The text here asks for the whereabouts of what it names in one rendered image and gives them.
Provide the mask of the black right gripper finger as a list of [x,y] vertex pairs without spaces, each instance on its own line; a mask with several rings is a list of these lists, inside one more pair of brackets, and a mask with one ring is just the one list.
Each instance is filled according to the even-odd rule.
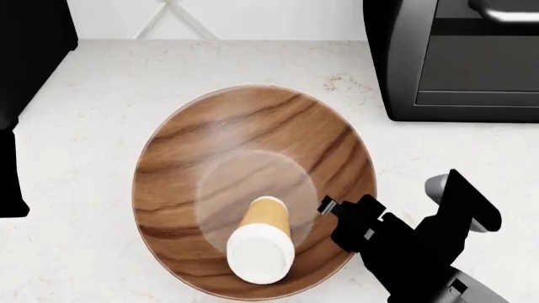
[[365,226],[358,221],[339,219],[332,241],[348,253],[358,253],[365,242]]
[[330,196],[324,196],[324,198],[321,201],[320,206],[318,206],[318,212],[322,216],[333,214],[334,209],[337,205],[338,205],[337,202],[334,199],[332,199]]

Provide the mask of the paper cup with white lid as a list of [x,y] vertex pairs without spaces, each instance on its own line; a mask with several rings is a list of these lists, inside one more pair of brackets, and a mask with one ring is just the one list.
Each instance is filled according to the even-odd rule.
[[295,259],[289,211],[273,196],[254,200],[226,246],[227,264],[250,284],[273,284],[290,271]]

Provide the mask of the brown wooden bowl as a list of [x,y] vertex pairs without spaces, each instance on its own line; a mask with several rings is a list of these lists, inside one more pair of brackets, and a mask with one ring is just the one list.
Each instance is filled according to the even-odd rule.
[[[208,93],[173,113],[145,145],[133,178],[138,231],[153,256],[185,284],[229,300],[277,300],[320,284],[352,255],[334,244],[325,196],[376,193],[374,166],[354,128],[304,93],[241,86]],[[242,281],[226,242],[261,196],[290,211],[296,258],[280,282]]]

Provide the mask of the black toaster oven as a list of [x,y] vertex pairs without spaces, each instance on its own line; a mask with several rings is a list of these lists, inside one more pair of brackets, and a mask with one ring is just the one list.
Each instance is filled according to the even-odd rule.
[[468,0],[363,0],[363,18],[391,120],[539,123],[539,24],[491,22]]

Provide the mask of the tall black appliance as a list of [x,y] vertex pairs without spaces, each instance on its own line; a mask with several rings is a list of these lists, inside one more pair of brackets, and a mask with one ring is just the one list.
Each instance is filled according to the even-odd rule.
[[0,218],[29,213],[13,131],[26,106],[77,46],[67,0],[0,0]]

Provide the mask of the white crossed frame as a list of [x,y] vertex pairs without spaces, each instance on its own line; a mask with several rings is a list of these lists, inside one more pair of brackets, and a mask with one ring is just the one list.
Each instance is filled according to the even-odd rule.
[[180,3],[155,0],[155,9],[131,35],[130,40],[219,40]]

